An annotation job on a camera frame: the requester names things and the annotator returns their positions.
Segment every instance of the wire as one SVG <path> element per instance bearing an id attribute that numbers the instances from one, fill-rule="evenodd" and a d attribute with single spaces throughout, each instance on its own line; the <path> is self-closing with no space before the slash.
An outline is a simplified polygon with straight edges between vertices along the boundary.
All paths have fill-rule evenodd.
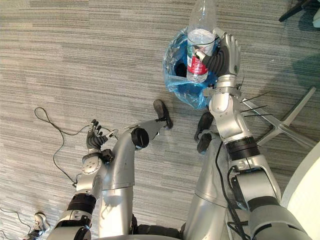
<path id="1" fill-rule="evenodd" d="M 30 226 L 29 224 L 26 224 L 26 223 L 24 223 L 23 221 L 21 221 L 20 216 L 19 216 L 19 213 L 18 213 L 17 211 L 7 211 L 7 210 L 3 210 L 1 207 L 0 207 L 0 210 L 1 210 L 2 212 L 4 212 L 4 213 L 16 214 L 16 215 L 18 216 L 19 222 L 22 223 L 23 225 L 28 226 L 28 228 L 29 228 L 28 234 L 31 232 L 31 226 Z M 4 232 L 3 230 L 0 230 L 0 232 L 3 234 L 3 236 L 4 236 L 6 239 L 8 239 L 8 240 L 15 240 L 15 239 L 9 238 L 9 237 L 5 234 L 5 232 Z"/>
<path id="2" fill-rule="evenodd" d="M 263 95 L 266 95 L 266 94 L 268 94 L 268 93 L 269 93 L 269 92 L 267 91 L 267 92 L 262 93 L 262 94 L 260 94 L 260 95 L 258 95 L 258 96 L 254 96 L 254 97 L 252 97 L 252 98 L 243 100 L 243 101 L 241 101 L 240 103 L 244 103 L 244 102 L 246 102 L 246 101 L 249 101 L 249 100 L 252 100 L 252 99 L 256 99 L 256 98 L 261 97 L 261 96 L 263 96 Z"/>
<path id="3" fill-rule="evenodd" d="M 233 189 L 233 187 L 231 186 L 231 182 L 230 182 L 230 174 L 231 174 L 231 172 L 232 172 L 233 169 L 234 169 L 234 166 L 230 167 L 230 169 L 229 169 L 229 171 L 228 171 L 228 173 L 227 173 L 227 175 L 226 175 L 226 179 L 228 180 L 229 188 L 231 189 L 231 191 L 232 191 L 233 194 L 234 194 L 234 189 Z"/>
<path id="4" fill-rule="evenodd" d="M 254 114 L 254 115 L 247 115 L 247 116 L 244 116 L 244 117 L 256 117 L 256 116 L 269 116 L 269 115 L 272 115 L 272 114 Z"/>
<path id="5" fill-rule="evenodd" d="M 46 119 L 43 119 L 43 118 L 39 117 L 38 114 L 37 114 L 37 110 L 42 110 L 42 111 L 44 112 L 45 116 L 46 116 Z M 76 176 L 76 179 L 73 180 L 61 167 L 59 167 L 59 166 L 57 165 L 56 155 L 57 155 L 58 152 L 60 152 L 60 150 L 61 150 L 61 149 L 64 147 L 64 145 L 65 145 L 65 136 L 64 136 L 64 134 L 65 134 L 65 135 L 68 135 L 68 136 L 75 136 L 75 135 L 79 134 L 80 132 L 82 132 L 82 130 L 84 130 L 85 128 L 89 127 L 90 125 L 84 126 L 83 128 L 81 128 L 79 131 L 77 131 L 77 132 L 75 132 L 75 133 L 70 133 L 70 132 L 66 132 L 66 131 L 61 130 L 60 127 L 58 127 L 57 125 L 55 125 L 55 124 L 50 120 L 47 111 L 46 111 L 43 107 L 36 107 L 36 108 L 34 109 L 34 115 L 36 116 L 37 119 L 39 119 L 39 120 L 41 120 L 41 121 L 44 121 L 44 122 L 46 122 L 46 123 L 51 124 L 51 125 L 52 125 L 55 129 L 57 129 L 57 130 L 59 131 L 59 133 L 61 134 L 62 144 L 61 144 L 61 146 L 58 148 L 58 150 L 55 151 L 55 153 L 54 153 L 53 156 L 52 156 L 53 164 L 54 164 L 64 175 L 66 175 L 66 177 L 72 182 L 72 186 L 73 186 L 73 187 L 76 187 L 76 185 L 77 185 L 77 183 L 78 183 L 78 176 L 79 176 L 80 174 L 78 174 L 78 175 Z M 109 131 L 109 132 L 111 132 L 111 130 L 108 129 L 108 128 L 106 128 L 106 127 L 101 127 L 101 128 L 102 128 L 102 129 L 105 129 L 105 130 L 107 130 L 107 131 Z"/>
<path id="6" fill-rule="evenodd" d="M 252 110 L 255 110 L 255 109 L 264 108 L 264 107 L 267 107 L 267 106 L 268 106 L 268 105 L 257 106 L 257 107 L 254 107 L 254 108 L 250 108 L 250 109 L 247 109 L 247 110 L 243 110 L 243 111 L 241 111 L 240 113 L 244 113 L 244 112 L 252 111 Z"/>
<path id="7" fill-rule="evenodd" d="M 24 223 L 23 221 L 21 221 L 20 219 L 20 216 L 19 216 L 19 213 L 17 211 L 7 211 L 7 210 L 3 210 L 1 207 L 0 207 L 0 210 L 4 213 L 8 213 L 8 214 L 16 214 L 18 216 L 18 219 L 19 219 L 19 222 L 22 223 L 23 225 L 26 225 L 29 227 L 29 232 L 28 234 L 31 232 L 31 226 L 29 224 L 26 224 Z"/>
<path id="8" fill-rule="evenodd" d="M 233 221 L 236 223 L 235 226 L 236 226 L 236 233 L 241 237 L 242 240 L 248 240 L 248 238 L 246 237 L 246 234 L 244 232 L 244 229 L 240 223 L 240 219 L 239 219 L 239 216 L 236 212 L 236 210 L 232 207 L 232 204 L 231 204 L 231 201 L 229 200 L 227 194 L 226 194 L 226 190 L 225 190 L 225 184 L 224 184 L 224 178 L 222 176 L 222 173 L 221 173 L 221 170 L 219 168 L 219 165 L 218 165 L 218 157 L 219 157 L 219 153 L 220 153 L 220 150 L 221 150 L 221 147 L 222 147 L 222 144 L 223 142 L 221 141 L 220 143 L 220 146 L 217 150 L 217 153 L 216 153 L 216 156 L 215 156 L 215 166 L 219 172 L 219 176 L 220 176 L 220 181 L 221 181 L 221 189 L 222 189 L 222 193 L 223 193 L 223 196 L 228 204 L 228 209 L 229 209 L 229 212 L 230 212 L 230 215 L 233 219 Z"/>
<path id="9" fill-rule="evenodd" d="M 5 234 L 4 231 L 0 230 L 0 232 L 3 234 L 3 236 L 8 239 L 8 240 L 16 240 L 16 239 L 13 239 L 13 238 L 10 238 L 10 237 L 7 237 L 7 235 Z"/>

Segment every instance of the white sneaker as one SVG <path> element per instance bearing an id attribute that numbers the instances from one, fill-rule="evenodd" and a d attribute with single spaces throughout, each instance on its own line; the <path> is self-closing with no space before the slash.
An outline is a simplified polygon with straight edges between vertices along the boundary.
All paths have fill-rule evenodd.
<path id="1" fill-rule="evenodd" d="M 47 222 L 46 215 L 41 212 L 37 212 L 34 215 L 34 230 L 39 230 L 39 235 L 41 236 L 46 231 L 50 230 L 50 225 Z"/>

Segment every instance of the red bottle label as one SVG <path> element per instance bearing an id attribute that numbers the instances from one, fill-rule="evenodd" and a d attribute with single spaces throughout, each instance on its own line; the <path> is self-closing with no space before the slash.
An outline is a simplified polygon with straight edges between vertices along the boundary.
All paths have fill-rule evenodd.
<path id="1" fill-rule="evenodd" d="M 203 75 L 208 72 L 205 65 L 194 55 L 192 57 L 187 56 L 187 63 L 187 69 L 190 73 Z"/>

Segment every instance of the blue plastic bag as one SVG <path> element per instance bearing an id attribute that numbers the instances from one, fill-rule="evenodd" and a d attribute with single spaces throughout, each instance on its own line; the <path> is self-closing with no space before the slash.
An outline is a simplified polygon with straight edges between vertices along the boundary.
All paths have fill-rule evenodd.
<path id="1" fill-rule="evenodd" d="M 194 83 L 188 81 L 186 77 L 177 75 L 177 73 L 183 75 L 181 68 L 185 67 L 187 69 L 187 40 L 188 29 L 184 28 L 178 32 L 165 50 L 162 62 L 164 83 L 168 91 L 173 92 L 182 102 L 195 109 L 204 109 L 211 98 L 203 96 L 202 91 L 208 85 L 214 85 L 217 77 L 212 72 L 209 72 L 204 82 Z"/>

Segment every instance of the plastic bottle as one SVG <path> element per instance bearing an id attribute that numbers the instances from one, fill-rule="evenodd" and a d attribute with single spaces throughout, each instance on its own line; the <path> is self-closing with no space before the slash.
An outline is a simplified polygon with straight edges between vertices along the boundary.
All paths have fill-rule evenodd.
<path id="1" fill-rule="evenodd" d="M 213 30 L 216 26 L 214 0 L 198 0 L 192 9 L 188 26 L 186 77 L 191 82 L 202 83 L 207 79 L 208 69 L 194 55 L 193 46 L 211 56 L 215 41 Z"/>

